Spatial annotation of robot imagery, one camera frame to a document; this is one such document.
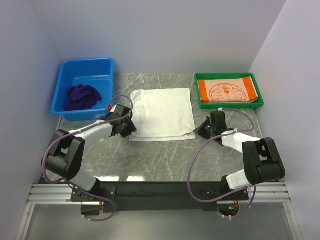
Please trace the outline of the white towel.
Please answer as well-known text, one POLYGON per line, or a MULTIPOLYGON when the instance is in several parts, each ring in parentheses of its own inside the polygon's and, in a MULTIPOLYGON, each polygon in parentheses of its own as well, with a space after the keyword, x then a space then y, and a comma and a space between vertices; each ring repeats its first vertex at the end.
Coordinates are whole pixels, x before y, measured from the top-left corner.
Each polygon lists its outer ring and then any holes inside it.
POLYGON ((194 140, 196 135, 189 88, 135 90, 132 121, 137 131, 131 142, 194 140))

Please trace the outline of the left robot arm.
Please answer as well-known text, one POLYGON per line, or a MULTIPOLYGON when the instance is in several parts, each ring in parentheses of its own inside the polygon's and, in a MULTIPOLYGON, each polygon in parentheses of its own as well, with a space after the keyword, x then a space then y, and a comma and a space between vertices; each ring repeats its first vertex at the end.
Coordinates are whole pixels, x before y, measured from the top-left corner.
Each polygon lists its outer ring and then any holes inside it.
POLYGON ((43 173, 50 171, 83 189, 82 194, 89 201, 97 200, 101 182, 83 169, 84 153, 100 140, 116 135, 126 138, 136 132, 132 117, 131 108, 117 104, 93 124, 73 131, 57 130, 43 156, 43 173))

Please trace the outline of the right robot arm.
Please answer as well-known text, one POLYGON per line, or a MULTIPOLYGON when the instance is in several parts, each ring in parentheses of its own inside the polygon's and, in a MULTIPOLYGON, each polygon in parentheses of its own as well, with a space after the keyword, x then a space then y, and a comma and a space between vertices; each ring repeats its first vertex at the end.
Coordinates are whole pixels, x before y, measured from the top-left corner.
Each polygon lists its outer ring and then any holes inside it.
POLYGON ((237 195, 238 189, 281 180, 286 175, 275 141, 246 135, 255 125, 249 118, 251 129, 238 130, 227 126, 225 109, 211 111, 205 121, 193 132, 242 154, 243 169, 221 179, 220 194, 226 200, 237 195))

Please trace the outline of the orange Doraemon towel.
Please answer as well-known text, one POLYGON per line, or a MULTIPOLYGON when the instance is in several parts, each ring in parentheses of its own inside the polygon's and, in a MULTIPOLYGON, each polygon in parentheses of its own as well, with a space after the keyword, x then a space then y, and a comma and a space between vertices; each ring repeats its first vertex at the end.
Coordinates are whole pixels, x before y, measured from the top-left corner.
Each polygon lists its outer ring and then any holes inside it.
POLYGON ((238 79, 199 79, 202 103, 252 103, 259 96, 250 76, 238 79))

